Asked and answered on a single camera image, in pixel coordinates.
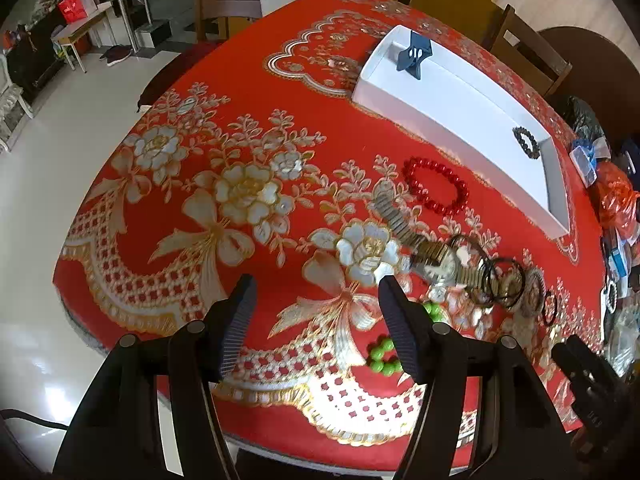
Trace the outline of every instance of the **red beaded bracelet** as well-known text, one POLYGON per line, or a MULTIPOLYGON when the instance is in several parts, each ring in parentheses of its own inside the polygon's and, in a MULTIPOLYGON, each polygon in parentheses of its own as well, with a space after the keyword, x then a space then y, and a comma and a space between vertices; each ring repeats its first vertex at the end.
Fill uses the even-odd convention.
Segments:
POLYGON ((453 171, 447 168, 444 164, 434 162, 428 158, 421 156, 412 156, 409 160, 405 161, 404 168, 402 169, 404 174, 404 180, 409 187, 409 192, 416 197, 418 202, 421 202, 427 209, 447 216, 458 214, 462 211, 466 202, 468 201, 469 192, 466 188, 466 182, 460 179, 453 171), (415 177, 415 170, 418 168, 426 168, 427 170, 433 170, 436 173, 444 176, 450 183, 456 186, 458 190, 458 197, 448 206, 441 204, 440 202, 429 198, 429 191, 420 183, 415 177))

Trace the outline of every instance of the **black plastic clip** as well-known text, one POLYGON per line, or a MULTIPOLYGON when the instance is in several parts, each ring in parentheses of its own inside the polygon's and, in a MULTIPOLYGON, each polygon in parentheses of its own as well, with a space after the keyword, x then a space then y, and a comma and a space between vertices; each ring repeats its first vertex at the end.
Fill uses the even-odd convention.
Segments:
POLYGON ((433 55, 431 40, 411 31, 409 48, 398 54, 398 72, 406 70, 416 79, 420 79, 420 63, 433 55))

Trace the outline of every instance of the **white tray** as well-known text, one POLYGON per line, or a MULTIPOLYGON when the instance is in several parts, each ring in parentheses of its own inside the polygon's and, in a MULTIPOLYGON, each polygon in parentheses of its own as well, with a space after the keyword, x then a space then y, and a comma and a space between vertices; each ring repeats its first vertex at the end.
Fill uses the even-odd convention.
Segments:
POLYGON ((383 38, 360 73, 353 101, 454 154, 549 238, 569 234, 566 190, 549 133, 500 85, 433 40, 420 80, 398 72, 398 53, 408 48, 410 34, 398 25, 383 38), (532 133, 540 158, 522 151, 515 126, 532 133))

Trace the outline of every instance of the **table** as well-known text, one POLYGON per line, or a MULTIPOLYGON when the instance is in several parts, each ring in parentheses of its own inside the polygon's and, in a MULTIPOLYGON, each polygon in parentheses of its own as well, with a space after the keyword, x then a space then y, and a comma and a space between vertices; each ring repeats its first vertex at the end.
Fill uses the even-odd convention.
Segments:
MULTIPOLYGON (((245 346, 212 390, 225 433, 279 456, 392 471, 424 387, 363 366, 367 348, 388 333, 375 276, 395 274, 411 298, 426 291, 399 272, 398 246, 370 208, 377 190, 393 189, 418 231, 472 234, 490 254, 544 273, 559 297, 551 330, 498 307, 476 308, 459 290, 445 308, 469 336, 514 335, 569 427, 568 381, 550 349, 571 333, 599 345, 604 276, 600 227, 566 154, 573 138, 522 79, 438 20, 390 0, 299 0, 201 60, 138 121, 80 206, 54 284, 75 322, 111 349, 130 331, 142 339, 173 333, 203 317, 242 273, 253 274, 258 305, 245 346), (482 175, 353 105, 358 72, 398 23, 483 70, 549 131, 569 235, 549 240, 482 175), (464 212, 443 218, 415 202, 398 171, 412 155, 467 181, 464 212), (354 246, 357 261, 348 254, 354 246)), ((434 183, 436 199, 452 199, 449 184, 434 183)), ((477 386, 469 382, 455 465, 469 456, 477 386)))
POLYGON ((111 1, 104 2, 98 4, 98 8, 95 12, 89 14, 86 18, 82 20, 77 20, 76 22, 69 23, 65 28, 63 28, 59 33, 51 38, 52 41, 55 41, 63 47, 63 51, 65 53, 66 62, 69 63, 71 70, 75 70, 73 62, 69 57, 69 54, 66 51, 65 46, 71 46, 71 49, 74 51, 76 55, 76 59, 78 60, 78 64, 84 73, 86 70, 84 65, 82 64, 82 60, 80 59, 80 55, 78 54, 78 50, 76 49, 76 41, 82 38, 89 30, 96 24, 105 20, 107 31, 109 32, 109 36, 113 44, 116 44, 116 37, 113 35, 113 29, 111 28, 111 23, 109 22, 109 18, 107 16, 107 10, 111 9, 113 4, 111 1))

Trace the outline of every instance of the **wooden side table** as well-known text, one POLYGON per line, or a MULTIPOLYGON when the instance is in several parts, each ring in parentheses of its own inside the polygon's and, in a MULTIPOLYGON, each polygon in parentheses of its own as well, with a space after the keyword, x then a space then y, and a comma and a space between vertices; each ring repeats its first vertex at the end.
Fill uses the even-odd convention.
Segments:
POLYGON ((80 54, 78 54, 78 50, 76 49, 76 41, 82 38, 89 30, 98 22, 101 22, 103 19, 106 23, 106 28, 109 32, 109 36, 111 37, 111 41, 113 44, 116 44, 116 38, 113 35, 113 29, 111 28, 111 23, 109 23, 109 19, 107 17, 107 10, 109 10, 113 4, 111 2, 104 2, 98 4, 98 9, 93 13, 83 18, 82 20, 78 20, 77 22, 69 23, 65 28, 63 28, 59 33, 53 36, 51 39, 58 43, 61 47, 63 47, 63 51, 65 53, 66 61, 69 63, 69 66, 72 70, 75 70, 73 62, 69 57, 69 54, 66 52, 66 46, 70 46, 76 55, 76 59, 78 60, 78 64, 83 72, 86 73, 86 69, 82 64, 82 60, 80 59, 80 54))

